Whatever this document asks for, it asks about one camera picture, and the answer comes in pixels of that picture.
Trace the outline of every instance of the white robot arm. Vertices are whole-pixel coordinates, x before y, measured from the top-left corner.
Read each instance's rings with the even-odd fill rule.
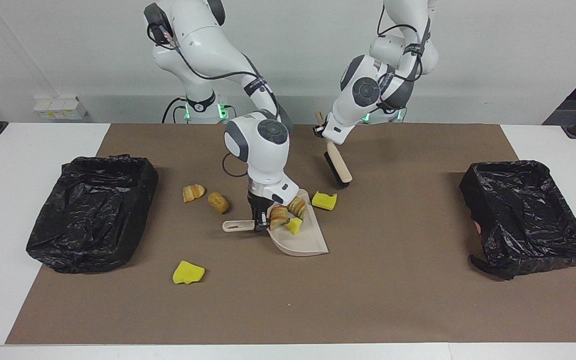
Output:
[[[258,108],[229,121],[224,141],[230,154],[247,163],[255,229],[268,227],[270,205],[288,205],[297,195],[297,185],[284,173],[290,119],[250,59],[226,39],[220,28],[226,16],[221,0],[163,0],[146,7],[144,15],[155,47],[176,53],[177,61],[168,63],[174,63],[171,68],[180,79],[200,85],[197,91],[210,80],[233,80]]]
[[[343,144],[351,130],[377,109],[404,109],[414,82],[437,64],[437,50],[430,42],[430,16],[436,0],[384,0],[383,9],[395,23],[370,46],[370,55],[350,62],[341,79],[341,95],[315,134]],[[386,36],[400,28],[403,38]]]
[[[211,1],[211,10],[214,8],[215,20],[218,25],[222,25],[226,20],[226,14],[223,7],[218,5],[221,2]],[[215,123],[215,119],[222,117],[220,98],[210,85],[210,81],[197,77],[180,59],[177,51],[166,40],[159,26],[163,25],[169,32],[172,31],[172,25],[169,22],[169,16],[172,0],[162,0],[158,3],[151,4],[144,10],[146,17],[145,24],[147,27],[148,37],[154,41],[155,46],[152,48],[152,57],[155,63],[165,71],[172,73],[181,80],[185,89],[185,99],[187,101],[187,114],[193,123]]]

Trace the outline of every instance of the black plastic bag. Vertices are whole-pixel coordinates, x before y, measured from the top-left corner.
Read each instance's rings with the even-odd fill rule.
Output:
[[[544,164],[474,163],[459,187],[480,227],[478,269],[512,280],[576,266],[576,219]]]
[[[158,179],[143,157],[77,157],[61,167],[25,250],[62,273],[126,264],[144,234]]]

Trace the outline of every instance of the croissant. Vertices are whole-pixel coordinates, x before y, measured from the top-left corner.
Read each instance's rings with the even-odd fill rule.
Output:
[[[270,230],[275,230],[284,224],[288,224],[288,208],[285,206],[276,206],[270,210]]]
[[[224,198],[220,193],[209,194],[208,203],[211,207],[220,212],[220,214],[226,214],[228,208],[230,207],[228,200],[226,200],[226,198]]]
[[[199,185],[189,185],[183,188],[183,202],[188,203],[195,199],[199,199],[206,193],[206,188]]]
[[[306,213],[306,201],[302,200],[299,196],[293,198],[288,204],[288,211],[294,216],[303,219]]]

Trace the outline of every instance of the sponge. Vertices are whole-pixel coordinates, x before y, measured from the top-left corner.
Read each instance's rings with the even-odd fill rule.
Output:
[[[172,274],[172,281],[175,284],[190,284],[199,281],[203,278],[206,269],[201,266],[190,264],[190,262],[182,261],[176,267],[174,274]]]
[[[283,224],[283,226],[288,228],[288,230],[290,230],[290,232],[293,235],[297,235],[297,233],[299,233],[299,230],[302,228],[303,222],[304,221],[300,218],[291,218],[290,221],[288,221],[288,223]]]
[[[315,196],[312,197],[313,207],[318,207],[325,210],[333,210],[336,203],[337,194],[330,196],[329,194],[324,194],[317,191]]]

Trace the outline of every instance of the white table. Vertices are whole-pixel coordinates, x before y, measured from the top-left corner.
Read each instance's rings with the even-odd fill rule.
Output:
[[[39,210],[75,157],[93,157],[108,124],[10,123],[0,135],[0,359],[576,359],[576,343],[4,345],[35,276],[25,251]],[[576,140],[558,127],[503,125],[519,159],[540,161],[576,216]]]

